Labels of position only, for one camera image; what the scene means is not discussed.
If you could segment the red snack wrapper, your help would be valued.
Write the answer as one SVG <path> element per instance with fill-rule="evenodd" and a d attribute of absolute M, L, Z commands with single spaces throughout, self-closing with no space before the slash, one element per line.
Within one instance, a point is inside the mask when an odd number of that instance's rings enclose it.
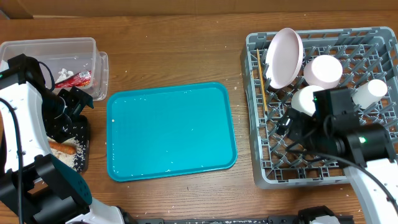
<path fill-rule="evenodd" d="M 55 81 L 55 87 L 56 88 L 68 88 L 68 87 L 83 87 L 87 86 L 91 81 L 91 70 L 90 71 L 82 71 L 75 73 L 74 76 L 71 78 L 68 78 L 67 80 L 61 82 L 61 83 L 56 83 Z"/>

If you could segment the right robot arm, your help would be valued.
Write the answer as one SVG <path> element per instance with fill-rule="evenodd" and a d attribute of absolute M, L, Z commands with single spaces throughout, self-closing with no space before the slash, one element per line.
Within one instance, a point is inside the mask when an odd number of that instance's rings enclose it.
<path fill-rule="evenodd" d="M 315 113 L 289 108 L 277 134 L 292 143 L 286 152 L 336 161 L 349 180 L 368 223 L 397 223 L 397 154 L 387 129 L 362 125 L 351 91 L 334 88 L 313 93 Z"/>

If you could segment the white napkin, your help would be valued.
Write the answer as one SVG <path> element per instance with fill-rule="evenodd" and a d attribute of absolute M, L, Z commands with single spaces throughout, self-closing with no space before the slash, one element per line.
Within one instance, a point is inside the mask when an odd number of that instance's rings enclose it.
<path fill-rule="evenodd" d="M 68 78 L 71 78 L 72 76 L 74 76 L 74 73 L 72 71 L 66 70 L 65 68 L 63 68 L 58 74 L 60 76 L 57 79 L 56 83 L 61 83 L 65 80 L 67 80 Z"/>

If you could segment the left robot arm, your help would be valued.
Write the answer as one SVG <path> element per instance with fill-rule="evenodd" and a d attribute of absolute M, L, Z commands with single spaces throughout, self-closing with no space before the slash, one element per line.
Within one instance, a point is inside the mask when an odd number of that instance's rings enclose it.
<path fill-rule="evenodd" d="M 92 97 L 77 87 L 54 93 L 44 63 L 20 54 L 1 72 L 1 202 L 21 223 L 133 223 L 128 212 L 95 199 L 83 177 L 60 159 L 49 140 L 64 142 L 69 128 L 84 132 L 81 111 Z"/>

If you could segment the wooden chopstick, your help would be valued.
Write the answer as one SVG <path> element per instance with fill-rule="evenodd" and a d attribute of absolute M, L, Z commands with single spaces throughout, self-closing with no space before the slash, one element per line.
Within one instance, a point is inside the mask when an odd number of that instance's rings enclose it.
<path fill-rule="evenodd" d="M 261 65 L 261 56 L 259 53 L 259 49 L 256 49 L 256 55 L 257 55 L 257 66 L 258 66 L 258 77 L 260 79 L 260 83 L 261 83 L 261 91 L 262 91 L 262 101 L 263 101 L 263 108 L 264 108 L 264 112 L 268 112 L 267 109 L 267 102 L 266 102 L 266 92 L 265 92 L 265 86 L 264 86 L 264 78 L 262 75 L 262 65 Z"/>

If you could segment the large white plate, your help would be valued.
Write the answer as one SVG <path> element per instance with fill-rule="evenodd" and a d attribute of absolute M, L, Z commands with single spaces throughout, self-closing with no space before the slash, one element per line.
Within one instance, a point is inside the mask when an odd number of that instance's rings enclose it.
<path fill-rule="evenodd" d="M 270 86 L 281 89 L 291 84 L 299 74 L 303 62 L 303 43 L 296 31 L 284 28 L 273 37 L 266 55 L 266 77 Z"/>

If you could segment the white cup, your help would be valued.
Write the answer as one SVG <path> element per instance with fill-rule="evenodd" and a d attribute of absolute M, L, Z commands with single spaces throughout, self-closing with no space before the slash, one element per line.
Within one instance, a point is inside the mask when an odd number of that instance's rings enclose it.
<path fill-rule="evenodd" d="M 371 80 L 357 88 L 353 95 L 353 103 L 366 109 L 371 104 L 378 102 L 387 93 L 387 85 L 378 79 Z"/>

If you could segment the orange carrot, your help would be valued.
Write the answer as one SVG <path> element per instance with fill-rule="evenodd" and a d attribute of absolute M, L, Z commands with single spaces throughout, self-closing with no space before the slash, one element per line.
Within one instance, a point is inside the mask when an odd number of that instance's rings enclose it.
<path fill-rule="evenodd" d="M 49 141 L 49 146 L 56 151 L 60 151 L 68 155 L 76 154 L 76 149 L 73 146 L 67 144 L 60 144 L 58 142 Z"/>

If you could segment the white bowl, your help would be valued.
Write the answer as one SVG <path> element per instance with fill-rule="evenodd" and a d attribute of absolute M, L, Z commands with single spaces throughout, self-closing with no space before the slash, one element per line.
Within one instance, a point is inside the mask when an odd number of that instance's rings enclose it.
<path fill-rule="evenodd" d="M 313 116 L 316 110 L 315 103 L 313 101 L 313 93 L 322 90 L 324 90 L 324 88 L 316 85 L 310 85 L 300 89 L 293 95 L 291 107 L 299 112 L 303 112 L 309 116 Z"/>

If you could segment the small white plate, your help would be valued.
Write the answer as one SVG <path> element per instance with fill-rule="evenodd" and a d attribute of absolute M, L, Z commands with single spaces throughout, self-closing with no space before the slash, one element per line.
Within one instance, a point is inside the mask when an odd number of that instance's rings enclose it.
<path fill-rule="evenodd" d="M 341 62 L 331 55 L 315 57 L 303 70 L 303 76 L 309 85 L 320 86 L 324 89 L 335 88 L 342 74 Z"/>

